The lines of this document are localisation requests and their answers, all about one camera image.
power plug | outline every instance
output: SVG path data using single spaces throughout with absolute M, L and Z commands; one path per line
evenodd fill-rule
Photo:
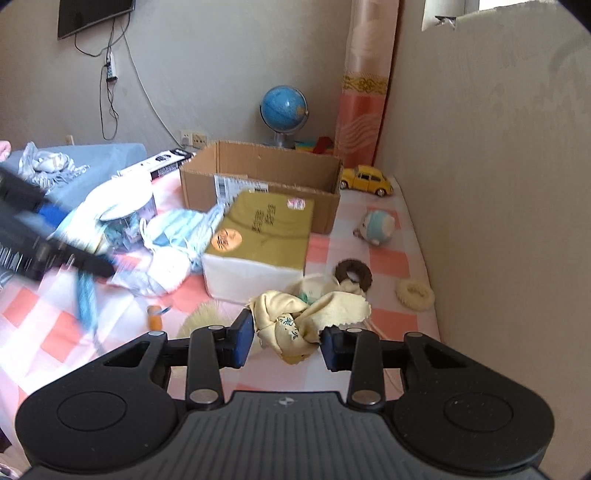
M 115 70 L 115 55 L 110 51 L 107 55 L 107 82 L 117 81 L 117 70 Z

cardboard box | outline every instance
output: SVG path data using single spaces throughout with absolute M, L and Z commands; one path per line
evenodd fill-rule
M 207 211 L 228 186 L 283 193 L 314 201 L 312 232 L 332 231 L 340 200 L 342 164 L 330 155 L 219 141 L 181 167 L 185 206 Z
M 145 170 L 150 173 L 152 180 L 155 180 L 164 177 L 167 173 L 178 170 L 181 165 L 188 161 L 192 156 L 193 154 L 191 152 L 175 148 L 173 150 L 160 152 L 158 155 L 147 158 L 146 160 L 124 168 L 123 170 L 119 170 L 117 173 L 121 176 Z
M 247 304 L 300 281 L 314 202 L 278 193 L 242 192 L 202 256 L 207 292 Z

curtain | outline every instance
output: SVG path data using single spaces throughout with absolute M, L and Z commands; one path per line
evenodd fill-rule
M 386 105 L 398 0 L 353 0 L 335 155 L 372 165 Z

white and blue plush toy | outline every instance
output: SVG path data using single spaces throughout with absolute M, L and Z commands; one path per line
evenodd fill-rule
M 363 217 L 353 234 L 378 247 L 390 241 L 395 228 L 396 222 L 388 212 L 372 210 Z

toy car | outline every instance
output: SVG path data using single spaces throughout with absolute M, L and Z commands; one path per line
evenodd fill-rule
M 394 189 L 390 181 L 377 168 L 359 165 L 355 168 L 344 168 L 340 178 L 341 189 L 361 190 L 375 193 L 378 197 L 392 195 Z

